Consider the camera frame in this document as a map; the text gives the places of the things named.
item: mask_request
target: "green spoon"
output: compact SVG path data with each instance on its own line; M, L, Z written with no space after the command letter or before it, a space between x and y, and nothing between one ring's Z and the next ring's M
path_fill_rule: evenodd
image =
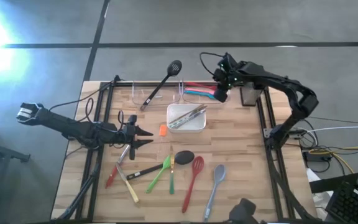
M165 169L168 169L171 167L171 155L167 156L167 158L164 160L164 163L162 164L162 169L161 171L157 174L157 176L154 178L154 180L150 183L149 187L146 190L146 193L150 193L155 185L155 183L157 183L158 178L160 178L162 172Z

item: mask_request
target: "white container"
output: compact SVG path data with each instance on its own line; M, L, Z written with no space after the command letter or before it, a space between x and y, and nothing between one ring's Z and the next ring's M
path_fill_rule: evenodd
M174 119L184 115L187 112L190 112L201 104L171 104L167 108L167 127L172 133L198 133L201 132L205 128L206 124L206 112L201 115L198 115L196 118L191 121L186 122L178 129L169 128L169 123Z

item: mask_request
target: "keyboard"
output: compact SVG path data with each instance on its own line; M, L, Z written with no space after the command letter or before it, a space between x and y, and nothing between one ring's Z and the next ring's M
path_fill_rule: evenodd
M326 211L341 222L358 224L358 189L343 182L328 202Z

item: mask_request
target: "gray spoon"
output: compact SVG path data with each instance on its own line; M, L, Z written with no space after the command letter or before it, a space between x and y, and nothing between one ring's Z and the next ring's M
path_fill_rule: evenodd
M214 189L212 190L211 197L209 198L208 204L206 205L203 222L208 222L208 217L212 209L212 202L215 197L216 187L218 187L218 184L220 184L224 180L225 176L226 168L224 167L224 165L217 165L214 170Z

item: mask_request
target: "wooden table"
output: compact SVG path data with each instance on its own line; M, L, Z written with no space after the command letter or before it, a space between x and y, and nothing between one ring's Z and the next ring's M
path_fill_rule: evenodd
M81 98L94 92L99 86L100 82L84 82ZM165 137L158 134L160 125L166 124L167 106L148 107L146 111L139 111L138 106L132 101L131 93L131 87L114 88L109 122L117 125L119 110L123 110L125 120L130 114L137 114L137 124L144 130L154 133L154 136L141 138L151 138L154 142L139 148L134 161L126 157L122 165L123 171L131 174L162 163L170 153L170 146L173 147L174 153L191 150L196 156L202 156L205 161L204 169L197 176L186 213L181 212L181 206L191 181L191 164L175 166L174 195L169 194L168 170L163 173L150 194L147 194L145 190L157 172L130 180L140 199L140 202L135 205L119 175L116 176L110 188L104 188L114 163L124 150L124 148L116 149L106 145L94 222L201 222L213 188L213 170L218 164L226 166L227 175L226 180L219 185L216 192L209 222L227 220L230 210L239 203L241 198L248 198L256 204L254 217L257 220L277 220L258 110L257 107L241 106L238 90L231 91L231 99L225 104L208 105L206 127L201 133L173 134L168 132ZM270 90L270 95L276 121L280 124L290 115L288 100L283 93L273 89ZM76 119L84 117L85 103L85 101L79 103ZM104 108L101 110L101 118L104 116L103 113ZM78 147L77 142L70 142L67 153ZM282 151L291 190L307 211L316 216L299 147L285 146ZM65 161L52 218L61 215L78 193L85 157L86 150L84 149L70 155ZM88 199L85 200L84 215L88 211Z

